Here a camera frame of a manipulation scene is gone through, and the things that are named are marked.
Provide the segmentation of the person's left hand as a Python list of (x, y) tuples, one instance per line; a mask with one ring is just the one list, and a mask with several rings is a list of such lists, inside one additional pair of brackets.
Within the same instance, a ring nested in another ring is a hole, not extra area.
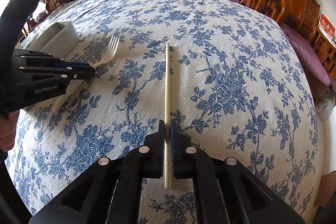
[(7, 114), (7, 117), (1, 115), (0, 119), (0, 148), (3, 152), (10, 151), (15, 145), (15, 136), (19, 110)]

